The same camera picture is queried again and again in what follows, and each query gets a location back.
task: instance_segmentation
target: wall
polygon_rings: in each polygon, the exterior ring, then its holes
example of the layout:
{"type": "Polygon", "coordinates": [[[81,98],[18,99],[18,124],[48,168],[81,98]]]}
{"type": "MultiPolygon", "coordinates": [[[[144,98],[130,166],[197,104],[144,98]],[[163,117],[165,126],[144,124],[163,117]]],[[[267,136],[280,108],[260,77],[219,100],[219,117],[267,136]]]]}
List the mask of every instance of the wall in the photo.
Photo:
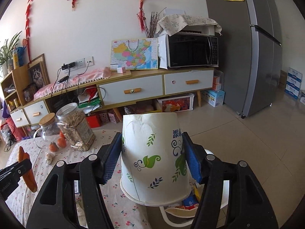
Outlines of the wall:
{"type": "MultiPolygon", "coordinates": [[[[0,41],[22,30],[25,37],[25,11],[28,0],[13,0],[0,20],[0,41]]],[[[136,14],[140,0],[34,0],[30,17],[32,58],[44,53],[51,82],[63,63],[88,56],[95,66],[109,66],[111,41],[144,38],[136,14]]],[[[184,9],[189,15],[208,17],[205,0],[145,0],[144,12],[163,8],[184,9]]],[[[85,69],[72,72],[82,73],[85,69]]]]}
{"type": "Polygon", "coordinates": [[[283,36],[283,68],[291,67],[303,74],[305,89],[305,20],[293,0],[275,0],[283,36]]]}

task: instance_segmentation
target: refrigerator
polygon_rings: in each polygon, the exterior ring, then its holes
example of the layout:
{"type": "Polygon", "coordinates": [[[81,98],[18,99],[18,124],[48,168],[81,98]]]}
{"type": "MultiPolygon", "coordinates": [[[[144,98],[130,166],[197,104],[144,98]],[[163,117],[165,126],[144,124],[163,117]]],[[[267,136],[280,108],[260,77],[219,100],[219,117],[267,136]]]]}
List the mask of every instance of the refrigerator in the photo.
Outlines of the refrigerator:
{"type": "Polygon", "coordinates": [[[206,0],[209,18],[222,26],[219,69],[224,102],[250,116],[275,100],[282,69],[282,33],[274,0],[206,0]]]}

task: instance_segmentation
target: shelf drawer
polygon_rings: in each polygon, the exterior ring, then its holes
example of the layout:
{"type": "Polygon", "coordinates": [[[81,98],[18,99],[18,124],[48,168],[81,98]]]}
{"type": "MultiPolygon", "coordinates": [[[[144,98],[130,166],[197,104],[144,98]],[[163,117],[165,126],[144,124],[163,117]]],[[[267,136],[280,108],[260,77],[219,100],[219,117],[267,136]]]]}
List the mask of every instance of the shelf drawer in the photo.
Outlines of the shelf drawer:
{"type": "Polygon", "coordinates": [[[199,89],[208,89],[213,85],[214,70],[179,72],[164,75],[165,94],[176,94],[199,89]]]}
{"type": "Polygon", "coordinates": [[[22,127],[29,124],[23,109],[20,109],[11,114],[11,117],[16,125],[16,127],[22,127]]]}
{"type": "Polygon", "coordinates": [[[162,96],[162,75],[100,85],[104,105],[162,96]]]}
{"type": "Polygon", "coordinates": [[[24,111],[30,120],[31,125],[38,124],[39,121],[49,113],[44,101],[25,107],[24,111]]]}

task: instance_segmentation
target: white paper bucket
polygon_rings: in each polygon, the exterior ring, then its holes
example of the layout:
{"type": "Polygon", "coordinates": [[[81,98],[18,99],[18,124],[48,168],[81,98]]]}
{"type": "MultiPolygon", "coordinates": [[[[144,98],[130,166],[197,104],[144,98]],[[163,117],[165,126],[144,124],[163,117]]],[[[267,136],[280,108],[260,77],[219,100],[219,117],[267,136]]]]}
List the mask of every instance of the white paper bucket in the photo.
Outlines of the white paper bucket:
{"type": "Polygon", "coordinates": [[[126,197],[145,206],[167,206],[191,192],[176,113],[123,117],[122,178],[126,197]]]}

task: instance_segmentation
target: wooden lid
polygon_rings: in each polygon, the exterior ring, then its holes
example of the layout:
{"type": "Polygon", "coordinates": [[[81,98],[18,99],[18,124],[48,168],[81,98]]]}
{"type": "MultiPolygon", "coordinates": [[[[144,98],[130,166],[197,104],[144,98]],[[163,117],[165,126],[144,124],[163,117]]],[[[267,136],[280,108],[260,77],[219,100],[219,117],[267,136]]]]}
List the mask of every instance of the wooden lid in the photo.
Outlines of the wooden lid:
{"type": "Polygon", "coordinates": [[[55,120],[55,113],[50,113],[44,116],[40,121],[40,126],[47,126],[50,125],[55,120]]]}

